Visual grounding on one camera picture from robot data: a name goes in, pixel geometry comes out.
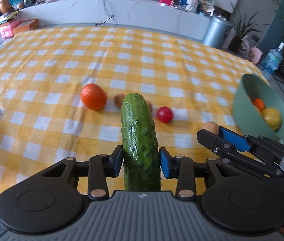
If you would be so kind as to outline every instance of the metal screw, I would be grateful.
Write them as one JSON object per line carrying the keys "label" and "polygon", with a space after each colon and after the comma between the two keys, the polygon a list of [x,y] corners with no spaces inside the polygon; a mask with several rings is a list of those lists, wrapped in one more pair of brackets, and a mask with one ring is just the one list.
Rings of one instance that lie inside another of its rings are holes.
{"label": "metal screw", "polygon": [[91,191],[91,196],[94,198],[101,198],[106,195],[106,191],[103,189],[94,189]]}
{"label": "metal screw", "polygon": [[194,195],[194,192],[189,189],[183,189],[178,192],[178,195],[182,198],[190,198]]}

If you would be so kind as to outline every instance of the yellow fruit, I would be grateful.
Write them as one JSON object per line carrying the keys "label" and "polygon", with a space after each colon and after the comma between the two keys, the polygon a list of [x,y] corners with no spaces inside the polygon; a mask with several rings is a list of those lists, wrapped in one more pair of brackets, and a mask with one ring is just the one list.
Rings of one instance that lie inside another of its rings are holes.
{"label": "yellow fruit", "polygon": [[282,123],[280,112],[276,108],[265,108],[261,115],[271,129],[277,131]]}

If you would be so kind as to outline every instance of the electric cable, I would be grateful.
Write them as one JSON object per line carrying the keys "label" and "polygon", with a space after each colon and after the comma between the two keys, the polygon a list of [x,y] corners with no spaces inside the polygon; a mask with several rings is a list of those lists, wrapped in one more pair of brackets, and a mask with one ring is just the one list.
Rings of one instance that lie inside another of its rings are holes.
{"label": "electric cable", "polygon": [[109,9],[106,7],[106,4],[105,4],[105,0],[103,0],[103,6],[104,6],[104,13],[109,17],[106,21],[104,22],[95,22],[94,23],[94,26],[98,26],[98,25],[102,25],[104,23],[106,23],[108,20],[110,19],[113,19],[115,21],[115,26],[114,27],[117,27],[118,23],[117,23],[117,20],[114,18],[115,17],[115,14],[114,15],[111,15],[109,13]]}

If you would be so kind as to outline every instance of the cucumber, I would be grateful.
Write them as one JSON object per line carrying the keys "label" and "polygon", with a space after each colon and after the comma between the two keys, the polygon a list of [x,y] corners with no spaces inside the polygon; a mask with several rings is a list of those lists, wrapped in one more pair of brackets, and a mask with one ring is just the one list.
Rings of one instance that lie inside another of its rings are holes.
{"label": "cucumber", "polygon": [[142,95],[125,96],[121,119],[125,190],[160,191],[158,141],[150,109]]}

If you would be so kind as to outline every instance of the gray trash can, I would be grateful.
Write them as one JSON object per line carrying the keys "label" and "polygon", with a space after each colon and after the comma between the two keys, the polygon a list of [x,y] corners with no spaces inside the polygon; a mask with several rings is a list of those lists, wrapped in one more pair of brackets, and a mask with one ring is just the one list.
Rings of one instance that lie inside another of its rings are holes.
{"label": "gray trash can", "polygon": [[232,24],[229,21],[222,17],[213,16],[202,44],[221,49],[231,28]]}

